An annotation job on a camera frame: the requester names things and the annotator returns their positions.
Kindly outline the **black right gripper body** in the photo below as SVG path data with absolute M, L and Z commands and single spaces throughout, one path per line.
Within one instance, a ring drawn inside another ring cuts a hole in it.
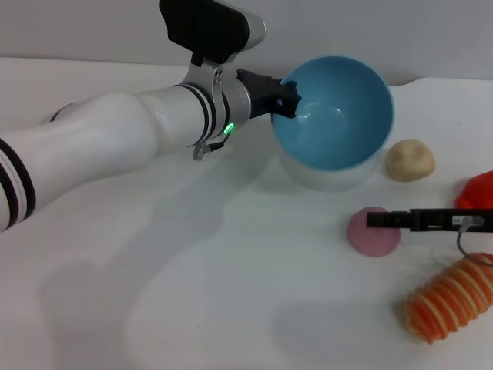
M 413 209 L 410 230 L 425 231 L 466 231 L 476 233 L 492 232 L 492 209 Z

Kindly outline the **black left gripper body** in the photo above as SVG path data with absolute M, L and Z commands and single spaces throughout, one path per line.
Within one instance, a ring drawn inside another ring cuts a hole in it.
M 244 85 L 250 96 L 250 118 L 256 118 L 264 114 L 279 114 L 281 80 L 268 75 L 260 75 L 254 72 L 238 69 L 236 78 Z

